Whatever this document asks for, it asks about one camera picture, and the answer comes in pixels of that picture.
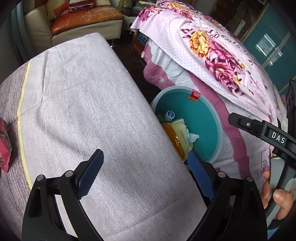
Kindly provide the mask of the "person's right hand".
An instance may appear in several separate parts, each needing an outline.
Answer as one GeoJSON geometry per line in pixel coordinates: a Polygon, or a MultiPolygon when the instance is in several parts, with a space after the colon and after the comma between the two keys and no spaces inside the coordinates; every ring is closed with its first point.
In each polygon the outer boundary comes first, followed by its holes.
{"type": "MultiPolygon", "coordinates": [[[[262,186],[262,190],[260,194],[264,208],[267,208],[268,197],[270,195],[270,187],[268,182],[269,176],[270,176],[270,171],[265,170],[265,172],[263,173],[263,177],[266,178],[266,181],[262,186]]],[[[292,206],[295,200],[293,187],[291,188],[290,192],[285,191],[283,189],[276,189],[273,193],[273,200],[277,205],[280,206],[280,210],[276,215],[276,219],[277,220],[284,219],[292,209],[292,206]]]]}

